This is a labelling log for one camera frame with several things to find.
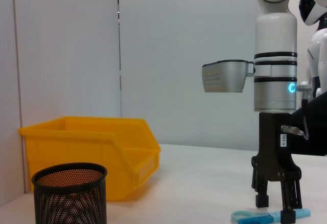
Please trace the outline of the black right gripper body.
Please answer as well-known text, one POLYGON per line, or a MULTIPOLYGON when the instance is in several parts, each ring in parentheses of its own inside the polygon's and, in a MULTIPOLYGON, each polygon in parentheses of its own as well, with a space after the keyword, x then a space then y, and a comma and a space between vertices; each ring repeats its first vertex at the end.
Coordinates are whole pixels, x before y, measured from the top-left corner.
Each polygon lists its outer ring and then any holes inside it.
POLYGON ((293 182, 301 179, 301 169, 291 155, 292 135, 282 132, 291 125, 291 115, 259 113, 259 151, 252 157, 252 181, 293 182))

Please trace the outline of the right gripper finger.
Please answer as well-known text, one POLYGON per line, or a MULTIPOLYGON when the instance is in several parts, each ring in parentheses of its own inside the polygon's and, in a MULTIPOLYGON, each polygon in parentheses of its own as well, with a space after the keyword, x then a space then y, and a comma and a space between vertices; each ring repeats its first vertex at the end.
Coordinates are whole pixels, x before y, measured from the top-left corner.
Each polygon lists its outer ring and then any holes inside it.
POLYGON ((295 209, 302 208, 299 180, 281 182, 282 203, 281 224, 295 224, 295 209))
POLYGON ((269 196, 267 195, 268 178, 259 174, 256 168, 253 168, 251 187, 257 193, 255 196, 255 206, 257 208, 269 207, 269 196))

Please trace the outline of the blue scissors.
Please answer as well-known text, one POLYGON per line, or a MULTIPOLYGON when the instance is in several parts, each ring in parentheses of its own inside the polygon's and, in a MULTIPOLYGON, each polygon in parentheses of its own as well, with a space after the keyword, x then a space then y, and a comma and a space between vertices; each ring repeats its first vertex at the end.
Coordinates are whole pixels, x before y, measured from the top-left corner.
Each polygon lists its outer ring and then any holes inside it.
POLYGON ((281 220, 281 212, 234 211, 231 214, 231 220, 237 224, 271 224, 281 220))

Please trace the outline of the black mesh pen cup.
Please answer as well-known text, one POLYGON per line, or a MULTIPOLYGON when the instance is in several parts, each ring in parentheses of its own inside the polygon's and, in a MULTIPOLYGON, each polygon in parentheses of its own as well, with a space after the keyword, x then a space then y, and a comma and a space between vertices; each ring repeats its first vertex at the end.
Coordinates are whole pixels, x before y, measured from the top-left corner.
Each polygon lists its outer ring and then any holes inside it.
POLYGON ((32 176, 36 224, 107 224, 107 169, 68 163, 32 176))

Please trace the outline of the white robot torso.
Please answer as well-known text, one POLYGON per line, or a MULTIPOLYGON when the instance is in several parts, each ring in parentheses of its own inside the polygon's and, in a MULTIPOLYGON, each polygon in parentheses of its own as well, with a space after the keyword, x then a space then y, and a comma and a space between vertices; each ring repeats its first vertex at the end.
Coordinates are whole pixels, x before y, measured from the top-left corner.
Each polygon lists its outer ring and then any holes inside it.
POLYGON ((307 48, 307 82, 312 86, 311 97, 327 92, 327 28, 315 32, 307 48))

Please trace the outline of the white black robot head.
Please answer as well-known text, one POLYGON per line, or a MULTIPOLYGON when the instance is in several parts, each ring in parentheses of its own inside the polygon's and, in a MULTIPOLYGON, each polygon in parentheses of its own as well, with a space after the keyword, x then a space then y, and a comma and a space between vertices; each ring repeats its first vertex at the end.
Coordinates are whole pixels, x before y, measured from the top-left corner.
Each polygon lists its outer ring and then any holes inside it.
POLYGON ((314 0, 300 0, 299 12, 302 21, 307 26, 311 26, 317 23, 317 21, 327 13, 327 7, 321 6, 314 0))

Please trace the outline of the yellow plastic bin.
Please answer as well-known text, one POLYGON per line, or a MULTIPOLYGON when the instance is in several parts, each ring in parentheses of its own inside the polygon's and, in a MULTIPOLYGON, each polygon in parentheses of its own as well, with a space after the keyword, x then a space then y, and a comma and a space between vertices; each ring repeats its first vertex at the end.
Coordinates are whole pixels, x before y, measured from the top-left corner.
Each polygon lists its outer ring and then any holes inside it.
POLYGON ((30 176, 59 164, 99 164, 107 169, 108 201, 129 198, 159 168, 161 148, 143 119, 63 117, 18 132, 30 176))

